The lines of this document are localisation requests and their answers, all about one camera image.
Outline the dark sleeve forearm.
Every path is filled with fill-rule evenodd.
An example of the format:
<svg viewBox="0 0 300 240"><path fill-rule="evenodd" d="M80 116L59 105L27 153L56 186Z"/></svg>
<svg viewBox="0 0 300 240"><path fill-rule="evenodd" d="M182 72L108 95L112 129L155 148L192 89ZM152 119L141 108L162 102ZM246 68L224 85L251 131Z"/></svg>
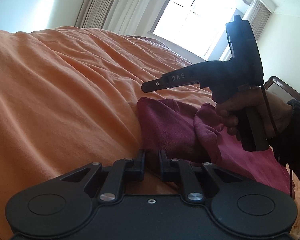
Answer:
<svg viewBox="0 0 300 240"><path fill-rule="evenodd" d="M290 100L292 117L288 126L270 140L276 160L283 166L300 158L300 101Z"/></svg>

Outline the person's right hand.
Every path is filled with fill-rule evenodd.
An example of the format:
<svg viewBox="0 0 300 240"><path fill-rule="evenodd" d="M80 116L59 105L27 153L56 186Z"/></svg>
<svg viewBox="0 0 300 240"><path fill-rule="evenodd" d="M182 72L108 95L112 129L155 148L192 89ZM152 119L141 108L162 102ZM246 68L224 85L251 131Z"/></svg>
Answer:
<svg viewBox="0 0 300 240"><path fill-rule="evenodd" d="M266 92L266 96L277 132L281 133L290 123L293 108L271 92ZM216 105L216 113L221 116L222 123L227 128L227 133L239 136L237 131L239 118L234 113L245 107L255 107L261 116L267 137L275 137L276 133L271 124L261 88L240 91L226 102Z"/></svg>

